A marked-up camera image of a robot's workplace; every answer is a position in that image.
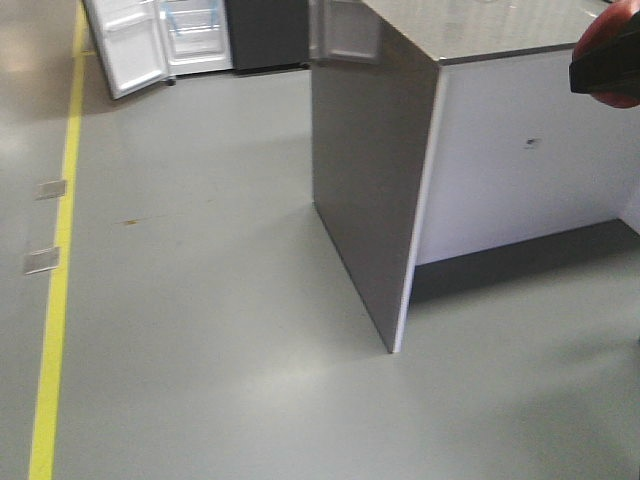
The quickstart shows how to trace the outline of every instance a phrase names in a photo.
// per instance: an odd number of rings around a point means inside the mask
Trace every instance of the refrigerator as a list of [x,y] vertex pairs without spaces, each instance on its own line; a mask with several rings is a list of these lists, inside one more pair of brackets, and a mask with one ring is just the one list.
[[309,61],[309,0],[226,0],[234,68]]
[[224,0],[82,0],[112,98],[233,67]]

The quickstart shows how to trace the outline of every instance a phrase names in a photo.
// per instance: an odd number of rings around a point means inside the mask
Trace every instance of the red object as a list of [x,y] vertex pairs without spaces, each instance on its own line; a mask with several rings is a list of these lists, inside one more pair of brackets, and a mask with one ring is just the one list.
[[[587,28],[573,50],[576,60],[589,50],[615,37],[631,19],[640,11],[640,0],[618,0],[611,4]],[[619,93],[594,93],[593,98],[615,108],[631,108],[640,105],[640,100]]]

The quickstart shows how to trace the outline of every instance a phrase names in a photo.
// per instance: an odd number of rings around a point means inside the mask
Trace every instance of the metal plate on floor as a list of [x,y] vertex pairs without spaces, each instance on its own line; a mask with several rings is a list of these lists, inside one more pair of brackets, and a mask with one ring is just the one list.
[[24,257],[25,275],[53,270],[60,264],[60,248],[53,247],[31,252]]
[[58,198],[67,193],[67,181],[55,180],[53,182],[41,183],[38,185],[36,200],[46,200],[48,198]]

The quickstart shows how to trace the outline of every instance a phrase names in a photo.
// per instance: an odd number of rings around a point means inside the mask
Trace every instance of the kitchen island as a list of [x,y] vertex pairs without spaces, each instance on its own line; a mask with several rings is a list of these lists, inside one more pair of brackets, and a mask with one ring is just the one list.
[[390,352],[414,269],[620,218],[640,115],[571,94],[600,0],[313,5],[316,208]]

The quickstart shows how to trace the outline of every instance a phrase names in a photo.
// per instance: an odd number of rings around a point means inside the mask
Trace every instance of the cabinet side panel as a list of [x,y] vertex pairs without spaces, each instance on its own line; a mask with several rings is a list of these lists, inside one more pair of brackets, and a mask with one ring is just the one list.
[[313,187],[316,208],[392,351],[438,68],[384,21],[379,34],[373,58],[312,65]]
[[640,182],[620,218],[640,234]]

